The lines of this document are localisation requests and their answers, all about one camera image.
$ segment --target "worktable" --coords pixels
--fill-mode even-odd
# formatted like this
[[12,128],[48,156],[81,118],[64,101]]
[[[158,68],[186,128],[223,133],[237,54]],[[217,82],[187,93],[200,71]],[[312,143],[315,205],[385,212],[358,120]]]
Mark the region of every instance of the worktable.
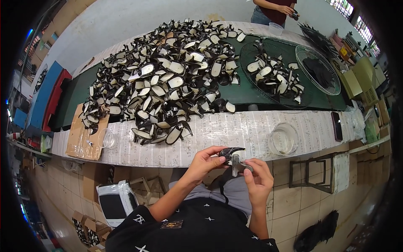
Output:
[[[303,36],[286,30],[284,30],[280,37],[273,37],[267,32],[267,26],[265,25],[226,21],[221,21],[220,23],[225,25],[232,24],[235,28],[241,29],[245,33],[268,36],[272,40],[278,42],[283,41],[284,43],[285,41],[291,46],[295,46],[296,44],[310,46]],[[84,88],[78,87],[80,80],[87,80],[87,77],[84,77],[87,76],[87,73],[88,75],[91,74],[95,79],[95,72],[100,61],[103,58],[107,58],[110,54],[115,54],[122,50],[123,45],[130,43],[133,39],[134,38],[127,39],[97,54],[94,56],[94,61],[83,71],[81,71],[81,69],[89,62],[89,60],[78,67],[73,73],[73,82],[76,81],[74,89],[80,89],[83,92]],[[248,92],[258,92],[257,90],[253,90],[254,87],[251,83],[242,84],[245,88],[250,89]],[[241,97],[245,95],[243,93],[245,90],[242,88],[242,84],[241,89],[237,86],[227,87],[237,90],[237,95]],[[75,92],[69,94],[71,98],[75,96],[73,93]],[[259,93],[255,94],[256,96],[253,96],[252,103],[269,103],[267,98],[264,100],[264,96],[260,96]],[[83,96],[83,99],[85,99],[88,96],[88,92],[81,95]],[[341,96],[333,96],[329,99],[343,98]],[[238,104],[239,102],[242,102],[242,100],[237,100],[236,102],[231,100],[231,102]],[[345,102],[338,104],[341,104],[339,110],[345,110]],[[189,125],[193,130],[193,137],[188,136],[184,141],[178,141],[171,146],[167,146],[165,143],[144,146],[141,146],[139,143],[134,143],[132,141],[133,133],[131,132],[131,128],[133,128],[135,123],[134,121],[109,123],[108,129],[113,134],[116,134],[118,139],[113,148],[102,150],[101,157],[96,162],[137,167],[188,167],[197,151],[211,145],[245,147],[246,151],[240,153],[242,160],[252,157],[266,161],[280,159],[284,158],[284,156],[277,156],[268,148],[270,132],[275,125],[280,122],[288,122],[297,130],[299,135],[299,147],[293,156],[298,156],[332,148],[344,142],[357,139],[354,132],[353,119],[361,119],[363,122],[361,113],[356,110],[353,112],[339,112],[339,114],[343,131],[343,142],[336,142],[334,139],[330,111],[244,111],[236,112],[235,114],[207,114],[202,119],[198,116],[191,116]],[[64,158],[79,160],[65,154],[68,137],[69,130],[55,133],[51,153]]]
[[[297,61],[294,53],[296,45],[302,44],[311,46],[305,37],[287,30],[284,30],[281,36],[273,36],[267,32],[267,26],[265,25],[226,21],[217,22],[217,24],[219,23],[233,25],[235,28],[241,29],[245,33],[268,37],[267,41],[269,41],[271,44],[290,52],[290,55],[293,57],[293,62]],[[85,67],[85,65],[90,61],[90,59],[77,68],[77,70],[73,73],[73,80],[69,83],[68,87],[64,91],[64,97],[61,98],[59,102],[57,113],[54,118],[54,128],[65,127],[71,124],[77,105],[86,100],[88,97],[88,87],[96,80],[96,71],[99,67],[101,67],[100,61],[103,58],[109,57],[110,54],[115,54],[122,50],[123,45],[130,43],[134,38],[135,37],[122,41],[121,43],[97,54],[94,56],[94,60],[87,67]],[[235,47],[236,54],[239,54],[244,45],[257,39],[259,38],[254,35],[248,35],[242,43],[237,42],[235,38],[228,38],[226,41],[230,42]],[[316,88],[315,85],[305,76],[302,70],[297,71],[299,71],[301,83],[307,88],[307,90],[312,91],[313,100],[311,104],[305,108],[305,110],[344,111],[346,109],[346,101],[348,102],[348,99],[345,99],[347,94],[345,93],[343,86],[341,86],[341,94],[337,96],[329,96]],[[266,97],[258,89],[256,89],[246,78],[246,75],[241,67],[237,70],[237,72],[241,78],[241,86],[220,86],[219,89],[221,92],[221,98],[229,100],[235,105],[258,104],[259,110],[285,109],[283,106],[277,104],[275,101]],[[238,106],[238,111],[239,110],[247,110],[247,106]]]

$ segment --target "plastic bag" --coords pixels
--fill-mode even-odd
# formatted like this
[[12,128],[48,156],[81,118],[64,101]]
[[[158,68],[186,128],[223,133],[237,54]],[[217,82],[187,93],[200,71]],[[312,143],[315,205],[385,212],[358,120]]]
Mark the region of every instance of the plastic bag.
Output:
[[63,168],[68,171],[81,171],[81,164],[62,160]]
[[346,112],[348,112],[346,113],[347,124],[353,126],[354,139],[364,139],[366,141],[364,116],[357,103],[353,101],[353,105],[354,107],[347,106],[346,108]]

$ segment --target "wire fan guard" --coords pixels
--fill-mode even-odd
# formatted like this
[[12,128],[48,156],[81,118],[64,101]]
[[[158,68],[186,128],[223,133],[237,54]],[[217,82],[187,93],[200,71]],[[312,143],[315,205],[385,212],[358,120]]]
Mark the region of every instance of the wire fan guard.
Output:
[[[301,104],[298,104],[296,101],[293,100],[293,98],[286,98],[283,96],[280,96],[280,100],[277,101],[273,95],[266,93],[264,90],[262,90],[256,83],[254,77],[249,73],[247,70],[248,64],[251,62],[254,62],[256,60],[256,55],[258,54],[258,50],[255,46],[253,46],[255,42],[250,42],[244,45],[241,48],[240,52],[240,62],[241,62],[241,67],[243,72],[245,73],[245,76],[247,79],[252,83],[257,90],[259,90],[264,96],[272,100],[273,102],[280,104],[288,109],[304,109],[308,107],[312,100],[313,100],[313,94],[312,91],[308,88],[304,90],[304,93],[301,95]],[[295,62],[295,59],[293,59],[294,55],[291,53],[285,51],[284,49],[281,49],[273,44],[269,43],[269,40],[264,40],[264,49],[266,50],[267,54],[270,56],[274,57],[279,57],[280,55],[283,57],[283,62],[287,66],[291,62]]]
[[[297,61],[304,72],[304,74],[308,77],[310,81],[312,81],[315,86],[324,92],[325,94],[331,95],[331,96],[336,96],[340,94],[340,81],[339,77],[336,74],[336,71],[333,69],[332,65],[321,55],[318,51],[308,47],[308,46],[303,46],[299,45],[295,48],[295,56],[297,58]],[[331,73],[332,75],[332,85],[333,87],[328,87],[328,88],[323,88],[319,83],[310,75],[310,73],[305,69],[302,61],[306,58],[312,58],[312,59],[318,59],[319,62],[326,67],[326,69]]]

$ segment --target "red panel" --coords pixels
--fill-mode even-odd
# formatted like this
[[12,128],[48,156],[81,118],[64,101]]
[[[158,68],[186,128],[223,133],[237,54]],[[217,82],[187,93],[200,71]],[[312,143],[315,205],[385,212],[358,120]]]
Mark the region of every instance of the red panel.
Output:
[[48,126],[49,118],[51,115],[54,115],[56,111],[57,104],[59,103],[60,95],[62,93],[62,89],[60,86],[64,79],[71,79],[71,75],[67,72],[66,69],[63,69],[57,78],[55,85],[53,86],[52,92],[49,96],[48,104],[45,109],[45,116],[42,122],[42,130],[45,132],[50,132],[50,127]]

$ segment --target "black t-shirt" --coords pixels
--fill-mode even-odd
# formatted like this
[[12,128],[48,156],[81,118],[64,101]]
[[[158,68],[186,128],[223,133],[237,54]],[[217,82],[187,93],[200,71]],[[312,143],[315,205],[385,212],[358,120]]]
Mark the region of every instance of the black t-shirt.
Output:
[[162,222],[139,206],[109,234],[106,251],[278,252],[274,239],[260,240],[246,223],[241,211],[210,198],[186,200]]

